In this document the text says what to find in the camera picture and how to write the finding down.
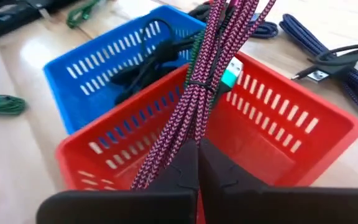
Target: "wooden table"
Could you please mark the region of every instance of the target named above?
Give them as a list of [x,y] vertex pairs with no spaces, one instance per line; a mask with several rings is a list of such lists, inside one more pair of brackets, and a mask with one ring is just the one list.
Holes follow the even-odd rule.
[[[189,11],[201,2],[108,1],[79,29],[65,25],[72,6],[54,15],[53,23],[41,19],[0,38],[0,94],[22,97],[29,104],[21,116],[0,117],[0,223],[34,223],[40,203],[64,189],[54,152],[67,134],[42,67],[161,4]],[[278,22],[283,13],[297,17],[329,48],[358,44],[358,1],[278,0],[267,20]],[[242,51],[286,77],[310,65],[306,55],[282,31],[272,40],[250,39]],[[358,117],[358,108],[331,81],[320,85],[300,83]],[[358,187],[358,140],[314,185]]]

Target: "purple braided cable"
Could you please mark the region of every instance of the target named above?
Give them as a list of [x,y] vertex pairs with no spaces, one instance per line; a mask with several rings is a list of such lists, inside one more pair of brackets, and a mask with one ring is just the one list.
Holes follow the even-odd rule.
[[[205,83],[213,64],[213,60],[210,59],[216,57],[218,46],[221,46],[223,51],[213,72],[211,83],[211,87],[214,90],[217,89],[220,78],[229,61],[249,38],[251,33],[256,30],[258,24],[267,15],[275,1],[271,0],[268,3],[250,29],[247,29],[247,24],[254,14],[258,0],[238,1],[236,10],[226,30],[222,34],[222,37],[216,40],[216,31],[224,2],[225,0],[217,0],[212,6],[204,41],[191,76],[191,80]],[[207,91],[206,88],[191,83],[188,85],[171,118],[137,173],[131,188],[146,188],[158,176],[160,170],[171,163],[181,145],[188,138],[195,139],[196,142],[201,140],[205,133],[209,116],[209,104],[213,96],[214,94]]]

